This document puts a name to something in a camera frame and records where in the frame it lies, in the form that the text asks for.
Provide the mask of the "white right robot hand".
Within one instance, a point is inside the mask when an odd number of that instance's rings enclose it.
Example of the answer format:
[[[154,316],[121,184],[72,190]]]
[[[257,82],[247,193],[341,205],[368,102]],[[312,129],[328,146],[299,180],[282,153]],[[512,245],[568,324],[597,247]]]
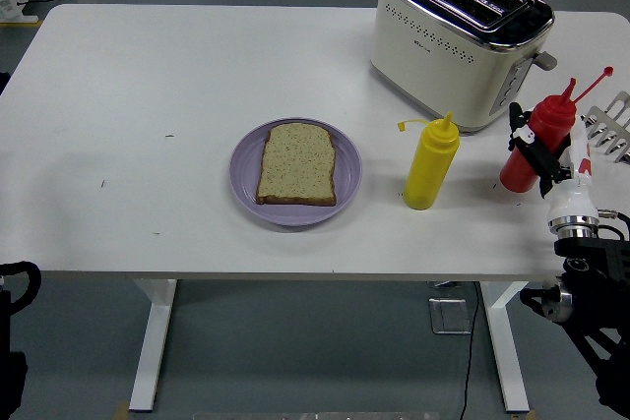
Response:
[[[531,129],[531,113],[517,102],[510,104],[510,150],[518,151],[539,178],[541,196],[547,201],[549,230],[555,234],[570,226],[594,232],[599,211],[590,196],[592,160],[587,130],[582,121],[565,136],[560,150],[552,151]]]

